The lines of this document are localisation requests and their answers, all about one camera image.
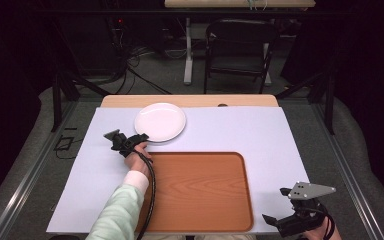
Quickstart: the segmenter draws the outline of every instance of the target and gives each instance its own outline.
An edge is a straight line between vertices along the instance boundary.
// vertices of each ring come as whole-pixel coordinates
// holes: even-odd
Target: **gray carpet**
[[[279,77],[281,67],[288,51],[290,40],[285,40],[279,46],[277,55],[274,56],[270,69],[273,84],[266,87],[264,93],[276,94],[284,89],[286,81]],[[182,82],[184,74],[184,59],[167,59],[155,54],[141,56],[138,67],[135,68],[144,78],[153,81],[162,88],[173,94],[200,94],[203,89],[203,61],[202,52],[196,52],[194,58],[193,83],[185,86]],[[209,87],[209,93],[256,93],[258,83],[251,81],[243,85],[232,83],[233,79],[226,84],[213,84]],[[121,80],[103,85],[102,88],[115,93],[121,85]],[[8,174],[4,184],[0,188],[0,217],[8,205],[9,200],[16,192],[20,183],[41,156],[44,156],[44,165],[41,168],[40,177],[35,182],[34,188],[28,192],[27,201],[18,213],[15,222],[7,234],[7,239],[49,239],[52,235],[46,234],[46,227],[52,216],[52,208],[58,202],[64,184],[70,173],[72,163],[83,139],[88,124],[93,116],[94,109],[99,106],[100,98],[89,89],[79,87],[83,98],[73,106],[74,110],[67,116],[67,122],[62,126],[61,132],[50,134],[52,128],[52,95],[46,90],[42,93],[42,109],[34,129],[20,155],[16,159],[13,168]],[[119,94],[159,94],[144,81],[128,75],[125,87]],[[366,228],[361,221],[353,199],[351,199],[347,186],[345,185],[336,155],[326,137],[324,127],[319,121],[314,106],[308,105],[299,97],[304,96],[306,90],[302,90],[292,96],[291,99],[280,101],[287,119],[290,123],[292,133],[296,140],[298,150],[303,159],[308,176],[313,183],[334,186],[337,192],[320,200],[329,209],[337,222],[338,228],[344,239],[370,239]],[[381,184],[371,174],[368,165],[368,157],[364,144],[364,137],[347,108],[336,101],[334,114],[335,139],[338,141],[350,168],[358,179],[368,203],[374,211],[376,219],[384,233],[384,190]],[[55,146],[58,139],[63,141]],[[62,148],[72,138],[72,145],[68,150],[55,151],[55,147]],[[43,152],[46,144],[52,144],[49,152]],[[259,236],[259,239],[280,239],[280,236]]]

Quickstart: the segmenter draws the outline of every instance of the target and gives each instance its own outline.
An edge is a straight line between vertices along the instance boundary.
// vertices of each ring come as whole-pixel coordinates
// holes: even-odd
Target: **black chair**
[[[206,31],[204,94],[211,73],[253,76],[254,82],[261,77],[262,93],[278,37],[274,25],[264,21],[221,19],[211,23]]]

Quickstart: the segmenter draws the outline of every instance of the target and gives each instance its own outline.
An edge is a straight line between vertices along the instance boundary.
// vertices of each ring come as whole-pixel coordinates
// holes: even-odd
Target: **gray floor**
[[[280,42],[270,69],[273,84],[266,87],[264,93],[279,93],[287,84],[279,75],[292,42],[291,38]],[[173,94],[201,94],[203,52],[195,51],[194,57],[193,81],[190,86],[183,84],[184,58],[170,59],[152,53],[145,54],[140,57],[135,71]],[[228,78],[224,75],[213,77]],[[121,80],[101,87],[115,93],[120,84]],[[144,81],[133,78],[131,74],[119,94],[127,93],[130,86],[133,88],[129,94],[160,94]],[[236,79],[229,78],[227,83],[218,84],[214,81],[209,85],[210,94],[257,93],[257,89],[258,83],[252,83],[248,79],[244,80],[244,84],[238,84]],[[36,125],[0,188],[0,239],[49,239],[52,236],[46,234],[45,230],[52,216],[52,208],[58,202],[70,173],[74,162],[72,157],[75,157],[81,142],[73,143],[68,151],[58,153],[54,151],[54,147],[61,136],[81,140],[94,109],[101,101],[89,89],[79,87],[79,90],[82,93],[81,100],[76,103],[64,102],[66,121],[53,134],[50,133],[53,120],[52,94],[50,89],[41,94],[42,109]],[[358,124],[348,109],[337,100],[334,108],[336,135],[327,134],[321,123],[319,106],[309,105],[302,98],[306,93],[307,90],[303,89],[279,103],[290,123],[310,180],[313,183],[335,186],[338,190],[320,200],[333,215],[344,239],[383,239],[384,189],[370,172],[364,137]],[[345,159],[345,169],[349,171],[343,170],[342,158]],[[19,196],[22,208],[8,204],[14,193]],[[17,195],[18,193],[24,193],[27,200],[24,202],[25,198]],[[280,236],[259,236],[259,239],[280,239]]]

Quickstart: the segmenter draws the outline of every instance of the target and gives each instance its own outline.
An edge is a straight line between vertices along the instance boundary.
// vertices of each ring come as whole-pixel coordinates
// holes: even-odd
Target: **desk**
[[[47,231],[89,231],[128,170],[120,161],[120,155],[109,149],[111,144],[102,134],[117,126],[128,136],[135,134],[132,123],[136,114],[142,107],[156,102],[169,102],[182,107],[187,124],[175,139],[149,143],[148,151],[230,151],[241,154],[252,205],[253,224],[247,232],[276,233],[277,229],[267,225],[261,214],[277,218],[291,215],[290,202],[280,194],[279,189],[292,187],[296,181],[306,182],[308,177],[283,110],[278,107],[274,96],[268,95],[107,96],[92,119]],[[228,107],[217,107],[219,104]],[[154,217],[153,221],[158,222],[158,215]],[[181,230],[163,233],[173,232],[199,233]]]
[[[306,8],[314,7],[314,0],[256,0],[248,2],[247,0],[166,0],[167,8]],[[185,77],[183,83],[185,85],[192,84],[192,65],[193,53],[191,46],[191,22],[190,18],[186,18],[186,65]],[[269,74],[267,73],[266,82],[271,83]]]

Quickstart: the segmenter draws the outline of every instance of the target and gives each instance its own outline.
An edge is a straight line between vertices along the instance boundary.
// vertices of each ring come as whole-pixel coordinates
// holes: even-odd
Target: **wooden tray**
[[[148,232],[245,232],[253,226],[243,157],[223,153],[151,153],[156,199]],[[151,185],[137,230],[148,212]]]

